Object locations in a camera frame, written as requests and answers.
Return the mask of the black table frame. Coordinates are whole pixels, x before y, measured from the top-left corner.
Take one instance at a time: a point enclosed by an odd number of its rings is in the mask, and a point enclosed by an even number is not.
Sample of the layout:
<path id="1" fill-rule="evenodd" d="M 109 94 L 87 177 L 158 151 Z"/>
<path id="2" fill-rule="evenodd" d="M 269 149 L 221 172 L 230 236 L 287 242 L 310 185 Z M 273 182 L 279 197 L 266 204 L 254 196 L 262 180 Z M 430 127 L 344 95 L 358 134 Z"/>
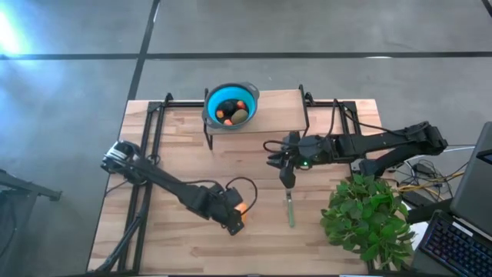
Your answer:
<path id="1" fill-rule="evenodd" d="M 364 274 L 357 254 L 327 242 L 320 225 L 329 195 L 347 177 L 346 165 L 297 172 L 292 192 L 295 227 L 278 171 L 267 165 L 263 142 L 281 135 L 217 135 L 208 148 L 201 110 L 176 105 L 163 113 L 159 165 L 178 179 L 215 180 L 237 188 L 251 205 L 237 235 L 189 212 L 170 193 L 151 190 L 145 227 L 128 247 L 126 266 L 143 275 Z"/>

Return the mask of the black tripod stand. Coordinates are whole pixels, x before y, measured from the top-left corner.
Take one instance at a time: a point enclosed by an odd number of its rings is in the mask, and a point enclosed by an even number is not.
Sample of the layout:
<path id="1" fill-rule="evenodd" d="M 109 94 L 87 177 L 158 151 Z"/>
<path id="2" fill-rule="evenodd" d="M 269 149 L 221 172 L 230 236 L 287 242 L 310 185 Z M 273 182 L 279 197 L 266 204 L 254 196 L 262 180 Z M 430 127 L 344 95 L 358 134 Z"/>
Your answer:
<path id="1" fill-rule="evenodd" d="M 48 189 L 44 186 L 37 185 L 33 182 L 27 182 L 19 179 L 5 170 L 0 169 L 0 185 L 7 186 L 12 189 L 23 189 L 30 192 L 35 192 L 37 195 L 48 197 L 51 201 L 58 201 L 61 198 L 62 192 Z"/>

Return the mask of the green leafy plant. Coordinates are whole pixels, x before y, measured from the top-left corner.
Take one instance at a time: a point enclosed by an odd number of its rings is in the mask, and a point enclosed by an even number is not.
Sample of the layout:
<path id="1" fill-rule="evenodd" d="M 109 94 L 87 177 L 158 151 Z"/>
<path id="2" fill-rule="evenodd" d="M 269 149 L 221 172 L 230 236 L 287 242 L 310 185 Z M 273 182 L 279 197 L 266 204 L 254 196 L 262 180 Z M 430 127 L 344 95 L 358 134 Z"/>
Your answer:
<path id="1" fill-rule="evenodd" d="M 331 193 L 320 225 L 331 245 L 376 262 L 380 269 L 401 269 L 414 252 L 407 217 L 401 196 L 386 180 L 354 174 Z"/>

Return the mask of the black rectangular box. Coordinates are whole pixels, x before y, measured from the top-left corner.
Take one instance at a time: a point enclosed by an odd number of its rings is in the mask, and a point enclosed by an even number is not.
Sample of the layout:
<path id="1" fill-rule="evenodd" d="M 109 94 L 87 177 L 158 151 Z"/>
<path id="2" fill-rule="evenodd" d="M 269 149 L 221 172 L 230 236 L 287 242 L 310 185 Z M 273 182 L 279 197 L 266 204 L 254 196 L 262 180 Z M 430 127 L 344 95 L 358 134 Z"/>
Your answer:
<path id="1" fill-rule="evenodd" d="M 410 225 L 429 221 L 436 211 L 450 214 L 450 204 L 453 199 L 446 199 L 430 205 L 417 207 L 408 211 L 407 223 Z"/>

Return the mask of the yellow mango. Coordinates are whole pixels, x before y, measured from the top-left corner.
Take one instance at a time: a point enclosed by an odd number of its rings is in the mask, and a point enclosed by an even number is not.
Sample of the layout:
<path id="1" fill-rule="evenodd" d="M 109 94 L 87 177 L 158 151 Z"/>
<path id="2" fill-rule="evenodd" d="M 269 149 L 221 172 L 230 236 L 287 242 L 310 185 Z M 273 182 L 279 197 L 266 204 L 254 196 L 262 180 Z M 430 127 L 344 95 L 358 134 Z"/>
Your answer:
<path id="1" fill-rule="evenodd" d="M 234 208 L 241 213 L 241 221 L 245 222 L 246 218 L 247 218 L 246 213 L 248 210 L 248 205 L 246 203 L 242 202 L 241 204 L 236 205 Z"/>

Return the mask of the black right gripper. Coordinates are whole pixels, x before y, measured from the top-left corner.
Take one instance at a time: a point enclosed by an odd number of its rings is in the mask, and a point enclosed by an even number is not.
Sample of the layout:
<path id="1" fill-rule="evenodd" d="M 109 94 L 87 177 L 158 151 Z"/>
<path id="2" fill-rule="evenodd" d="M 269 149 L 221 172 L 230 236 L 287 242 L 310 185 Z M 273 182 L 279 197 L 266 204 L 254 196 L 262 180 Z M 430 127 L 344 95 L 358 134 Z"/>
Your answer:
<path id="1" fill-rule="evenodd" d="M 289 162 L 298 169 L 310 169 L 313 165 L 325 165 L 333 161 L 334 153 L 329 138 L 319 135 L 302 138 L 298 132 L 291 132 L 288 136 L 288 151 L 270 154 L 266 163 L 277 169 L 288 167 Z"/>

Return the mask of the blue bowl with grey rim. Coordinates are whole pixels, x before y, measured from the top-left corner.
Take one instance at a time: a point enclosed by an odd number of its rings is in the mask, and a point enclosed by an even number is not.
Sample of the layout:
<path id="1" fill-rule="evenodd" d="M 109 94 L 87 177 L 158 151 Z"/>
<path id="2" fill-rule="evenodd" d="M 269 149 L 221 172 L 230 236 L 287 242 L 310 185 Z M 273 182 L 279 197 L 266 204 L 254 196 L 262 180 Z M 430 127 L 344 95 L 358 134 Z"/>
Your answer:
<path id="1" fill-rule="evenodd" d="M 250 82 L 225 83 L 214 88 L 205 96 L 201 117 L 204 124 L 209 128 L 226 130 L 242 128 L 257 113 L 259 98 L 260 92 L 258 88 Z M 237 125 L 225 125 L 217 119 L 216 110 L 222 102 L 228 100 L 241 100 L 246 105 L 248 117 L 244 122 Z"/>

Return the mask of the knife with green handle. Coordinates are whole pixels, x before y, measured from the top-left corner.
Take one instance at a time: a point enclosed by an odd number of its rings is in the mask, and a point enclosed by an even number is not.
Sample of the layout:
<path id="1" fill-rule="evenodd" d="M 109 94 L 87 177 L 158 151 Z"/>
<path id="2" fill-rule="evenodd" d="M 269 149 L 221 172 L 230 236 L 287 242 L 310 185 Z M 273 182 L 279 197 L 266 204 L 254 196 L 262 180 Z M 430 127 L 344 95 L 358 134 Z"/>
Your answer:
<path id="1" fill-rule="evenodd" d="M 287 200 L 287 207 L 288 207 L 289 226 L 291 228 L 294 228 L 295 227 L 294 206 L 293 206 L 293 199 L 292 199 L 292 194 L 291 194 L 290 189 L 286 189 L 286 200 Z"/>

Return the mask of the wooden shelf with black legs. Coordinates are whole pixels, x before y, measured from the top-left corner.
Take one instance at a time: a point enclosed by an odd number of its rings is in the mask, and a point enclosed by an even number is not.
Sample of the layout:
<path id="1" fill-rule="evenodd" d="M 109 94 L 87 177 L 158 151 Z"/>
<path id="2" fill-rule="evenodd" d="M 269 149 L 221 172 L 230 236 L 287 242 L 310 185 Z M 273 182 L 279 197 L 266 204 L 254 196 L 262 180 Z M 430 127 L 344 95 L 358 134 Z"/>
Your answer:
<path id="1" fill-rule="evenodd" d="M 304 87 L 260 91 L 258 111 L 242 128 L 226 130 L 209 128 L 204 124 L 208 148 L 213 149 L 216 135 L 237 135 L 270 132 L 306 132 L 310 128 L 308 104 Z"/>

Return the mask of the grey laptop with lit keyboard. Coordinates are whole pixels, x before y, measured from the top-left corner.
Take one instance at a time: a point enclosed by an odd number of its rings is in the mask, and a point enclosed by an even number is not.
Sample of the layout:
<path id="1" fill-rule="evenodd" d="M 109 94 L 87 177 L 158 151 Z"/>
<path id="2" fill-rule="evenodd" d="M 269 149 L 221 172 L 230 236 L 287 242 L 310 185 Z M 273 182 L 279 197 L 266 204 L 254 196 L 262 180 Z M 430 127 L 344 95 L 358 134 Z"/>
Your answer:
<path id="1" fill-rule="evenodd" d="M 492 122 L 470 157 L 450 214 L 427 221 L 407 273 L 411 277 L 492 277 Z"/>

